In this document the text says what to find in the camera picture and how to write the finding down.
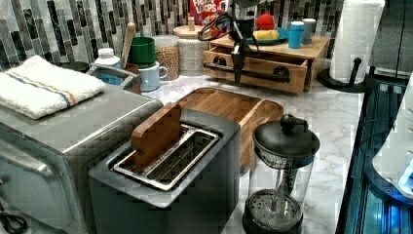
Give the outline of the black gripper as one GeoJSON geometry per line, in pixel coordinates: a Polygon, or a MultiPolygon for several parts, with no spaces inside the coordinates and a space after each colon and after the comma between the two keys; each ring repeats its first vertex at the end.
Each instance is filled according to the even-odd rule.
{"type": "Polygon", "coordinates": [[[227,0],[227,13],[230,17],[230,37],[234,41],[234,50],[231,53],[234,64],[235,82],[241,82],[244,55],[240,49],[247,43],[247,39],[256,44],[253,36],[256,6],[260,0],[227,0]]]}

